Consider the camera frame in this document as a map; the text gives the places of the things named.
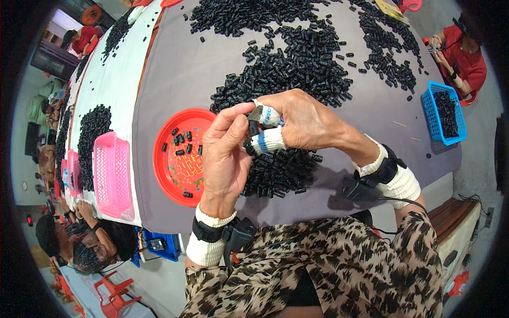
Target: electrical outlet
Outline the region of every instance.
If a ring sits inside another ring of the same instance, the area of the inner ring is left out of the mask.
[[[484,223],[484,227],[490,228],[491,227],[491,220],[493,219],[493,211],[495,211],[494,208],[488,208],[487,216],[486,216],[486,222]]]

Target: long table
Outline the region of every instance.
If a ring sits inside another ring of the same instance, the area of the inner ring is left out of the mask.
[[[217,86],[224,84],[225,75],[239,74],[246,65],[242,56],[247,42],[256,39],[259,47],[268,40],[263,33],[243,29],[240,38],[215,34],[214,30],[191,34],[190,21],[184,21],[183,14],[191,16],[198,0],[186,0],[184,10],[178,6],[167,8],[162,16],[159,32],[154,40],[132,117],[132,153],[134,184],[139,203],[139,215],[145,228],[159,233],[190,233],[194,209],[181,206],[169,199],[160,189],[152,167],[152,149],[159,129],[171,116],[191,107],[208,109],[210,96]],[[357,12],[348,10],[345,2],[331,3],[329,7],[315,4],[319,18],[332,14],[330,20],[336,28],[340,41],[347,41],[341,54],[354,52],[349,59],[358,66],[368,59],[371,50],[366,48],[364,33],[359,28]],[[309,22],[286,23],[293,27],[308,27]],[[275,30],[276,23],[270,24]],[[416,37],[417,32],[410,28]],[[276,49],[286,44],[277,36],[273,39]],[[426,115],[420,96],[427,89],[428,81],[443,82],[440,72],[427,48],[418,40],[420,55],[429,76],[419,75],[416,57],[410,53],[398,54],[398,64],[404,60],[417,78],[415,95],[407,101],[410,92],[389,88],[373,71],[360,74],[347,66],[347,61],[338,61],[350,72],[354,80],[349,92],[353,100],[345,102],[335,110],[347,123],[357,127],[379,142],[389,145],[409,167],[422,187],[431,184],[461,164],[461,145],[445,147],[431,140]],[[236,208],[239,217],[248,216],[258,226],[289,224],[302,220],[323,217],[338,217],[353,214],[369,207],[345,201],[341,194],[343,176],[353,172],[348,156],[335,149],[320,150],[323,162],[315,171],[316,181],[304,194],[290,193],[286,198],[240,197]]]

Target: blue basket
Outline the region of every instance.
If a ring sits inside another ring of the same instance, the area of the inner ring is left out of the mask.
[[[179,236],[177,234],[160,234],[149,232],[146,229],[143,229],[143,236],[145,237],[145,241],[150,241],[152,239],[163,239],[166,241],[167,248],[161,251],[154,251],[151,248],[148,248],[147,251],[156,254],[165,259],[169,259],[170,261],[177,262],[179,260],[180,255],[180,243]]]
[[[436,92],[448,92],[449,98],[455,104],[456,110],[456,124],[458,125],[458,137],[444,138],[442,131],[442,124],[440,123],[440,117],[438,115],[437,104],[433,98],[433,93]],[[453,143],[460,142],[467,138],[467,127],[465,126],[465,119],[463,118],[463,111],[461,110],[460,100],[456,91],[444,84],[436,82],[428,82],[428,89],[422,95],[422,103],[428,117],[428,125],[430,126],[431,138],[433,140],[441,141],[446,146],[450,146]]]

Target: wrinkled hand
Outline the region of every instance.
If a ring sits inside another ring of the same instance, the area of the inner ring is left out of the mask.
[[[281,134],[287,147],[324,149],[336,147],[349,130],[334,111],[300,89],[257,98],[283,114]]]
[[[242,149],[248,129],[245,113],[254,103],[222,110],[203,136],[203,213],[220,219],[230,217],[244,189],[251,157]]]
[[[442,47],[442,44],[440,44],[440,40],[435,38],[435,37],[431,37],[428,41],[428,45],[433,47],[435,44],[436,44],[436,48],[441,48]]]
[[[83,219],[85,219],[85,221],[88,222],[88,220],[94,218],[92,205],[90,203],[80,200],[78,201],[77,208]]]
[[[443,65],[445,66],[446,68],[449,68],[449,62],[447,62],[447,60],[445,59],[444,55],[442,54],[442,52],[440,51],[437,51],[436,53],[431,53],[431,55],[433,56],[433,58],[435,59],[435,61],[440,64],[440,65]]]

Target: floor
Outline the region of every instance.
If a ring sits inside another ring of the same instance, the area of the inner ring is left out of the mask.
[[[117,2],[115,12],[122,12],[118,0],[102,0],[105,3]],[[460,8],[452,0],[428,0],[422,8],[416,12],[407,12],[411,24],[424,36],[440,32],[444,27],[451,25],[452,18],[460,16]],[[500,91],[494,72],[491,68],[487,54],[484,54],[488,65],[488,76],[483,89],[479,93],[475,104],[464,108],[464,117],[468,127],[468,138],[462,142],[463,162],[461,168],[452,175],[444,176],[439,182],[430,185],[423,190],[429,209],[435,208],[452,195],[478,194],[485,211],[488,207],[494,207],[493,221],[490,228],[484,228],[479,232],[479,237],[472,246],[472,263],[470,265],[470,281],[472,285],[474,277],[483,268],[483,263],[490,251],[490,246],[498,227],[501,210],[502,196],[496,191],[493,164],[493,143],[496,127],[496,118],[502,112]],[[393,213],[390,208],[382,206],[379,213],[373,213],[374,224],[387,231],[395,230]],[[485,224],[484,217],[480,222]],[[141,269],[131,262],[126,262],[117,269],[118,273],[112,277],[114,281],[134,278],[135,283],[131,292],[142,296],[142,302],[152,307],[159,317],[178,316],[185,305],[184,295],[184,262],[185,256],[174,263],[158,258],[141,264]],[[461,301],[462,296],[451,298],[444,306],[444,317],[447,318]]]

